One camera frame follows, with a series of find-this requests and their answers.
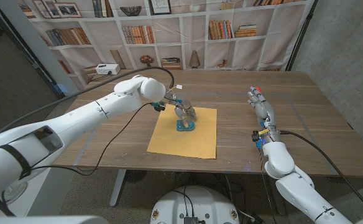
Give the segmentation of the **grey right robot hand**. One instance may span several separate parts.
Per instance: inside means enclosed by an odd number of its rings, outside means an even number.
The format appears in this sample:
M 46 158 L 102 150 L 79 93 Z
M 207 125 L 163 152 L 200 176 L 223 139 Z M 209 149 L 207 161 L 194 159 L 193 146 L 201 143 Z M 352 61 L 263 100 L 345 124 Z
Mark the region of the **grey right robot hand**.
M 248 104 L 255 109 L 258 123 L 268 132 L 265 134 L 266 142 L 279 142 L 280 134 L 277 131 L 275 113 L 271 104 L 265 99 L 259 87 L 251 86 L 247 93 Z

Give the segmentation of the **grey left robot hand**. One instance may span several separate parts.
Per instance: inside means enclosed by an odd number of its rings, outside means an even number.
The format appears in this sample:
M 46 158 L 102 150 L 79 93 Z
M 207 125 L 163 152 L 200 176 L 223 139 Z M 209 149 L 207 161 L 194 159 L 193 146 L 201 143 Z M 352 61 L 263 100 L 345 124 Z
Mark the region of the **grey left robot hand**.
M 175 106 L 175 113 L 181 121 L 182 128 L 189 128 L 196 121 L 196 112 L 189 100 L 179 97 L 174 93 L 167 93 L 164 98 L 168 104 Z

